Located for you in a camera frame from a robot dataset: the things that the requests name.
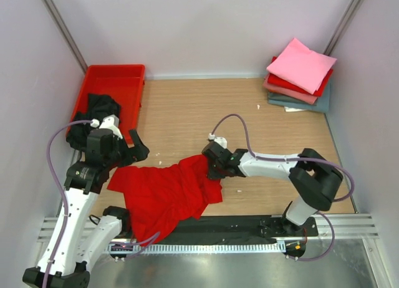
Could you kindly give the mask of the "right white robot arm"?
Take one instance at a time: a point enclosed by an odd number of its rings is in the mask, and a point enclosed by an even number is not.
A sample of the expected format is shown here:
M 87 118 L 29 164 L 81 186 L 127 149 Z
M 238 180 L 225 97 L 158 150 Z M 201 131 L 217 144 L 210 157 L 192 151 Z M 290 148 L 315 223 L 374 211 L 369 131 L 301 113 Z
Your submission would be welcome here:
M 343 181 L 341 172 L 329 165 L 311 148 L 300 154 L 267 155 L 239 148 L 230 152 L 224 145 L 210 141 L 202 154 L 208 161 L 207 177 L 254 177 L 290 181 L 298 197 L 287 205 L 282 217 L 271 225 L 270 231 L 281 236 L 301 236 L 305 222 L 318 211 L 328 211 Z

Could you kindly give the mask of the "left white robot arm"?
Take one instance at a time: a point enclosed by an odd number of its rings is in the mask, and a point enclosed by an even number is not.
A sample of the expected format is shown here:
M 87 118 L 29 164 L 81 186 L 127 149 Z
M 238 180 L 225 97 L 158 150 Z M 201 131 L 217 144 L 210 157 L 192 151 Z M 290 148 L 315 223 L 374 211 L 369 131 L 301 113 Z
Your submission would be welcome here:
M 103 184 L 114 168 L 129 166 L 148 157 L 149 149 L 137 131 L 129 131 L 132 147 L 111 129 L 97 128 L 87 137 L 83 160 L 66 173 L 62 209 L 54 232 L 37 266 L 27 268 L 22 277 L 30 287 L 87 287 L 90 273 L 109 242 L 130 230 L 126 209 L 110 206 L 92 233 L 82 237 L 87 218 Z

